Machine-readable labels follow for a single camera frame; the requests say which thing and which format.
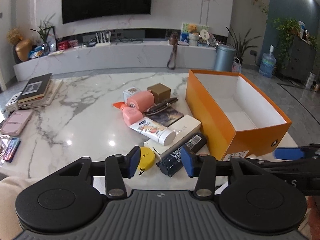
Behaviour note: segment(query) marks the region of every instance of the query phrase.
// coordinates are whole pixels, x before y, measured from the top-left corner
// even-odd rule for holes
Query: red box
[[[58,50],[64,50],[68,48],[68,41],[62,41],[58,43]]]
[[[68,41],[68,44],[69,44],[70,48],[76,47],[76,46],[78,46],[78,40]]]

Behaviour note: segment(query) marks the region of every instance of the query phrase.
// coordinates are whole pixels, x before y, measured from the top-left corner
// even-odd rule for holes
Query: stack of books
[[[29,109],[50,105],[62,83],[52,79],[52,73],[31,78],[18,97],[18,106]]]

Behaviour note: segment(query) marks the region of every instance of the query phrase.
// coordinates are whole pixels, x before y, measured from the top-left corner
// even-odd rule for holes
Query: trash can
[[[215,71],[231,71],[233,58],[236,49],[227,45],[219,45],[216,48],[217,56],[213,70]]]

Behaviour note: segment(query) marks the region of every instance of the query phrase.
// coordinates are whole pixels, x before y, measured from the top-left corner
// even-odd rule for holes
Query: gold vase
[[[32,50],[32,41],[30,39],[19,41],[16,45],[16,52],[21,61],[28,60],[28,54]]]

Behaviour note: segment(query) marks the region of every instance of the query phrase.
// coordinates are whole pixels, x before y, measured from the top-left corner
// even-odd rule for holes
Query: book
[[[48,88],[47,94],[42,99],[35,99],[32,101],[21,103],[21,104],[18,104],[18,106],[21,107],[22,109],[48,106],[52,103],[54,97],[56,96],[56,94],[59,91],[62,84],[63,84],[63,81],[61,79],[60,80],[52,80],[51,84]]]
[[[169,125],[172,125],[174,122],[178,121],[183,117],[183,114],[177,111],[176,109],[169,107],[165,109],[162,112],[159,112],[157,114],[148,115],[148,117],[159,123],[162,124],[165,127],[168,127]]]
[[[52,73],[31,78],[19,96],[18,103],[44,97],[51,78]]]

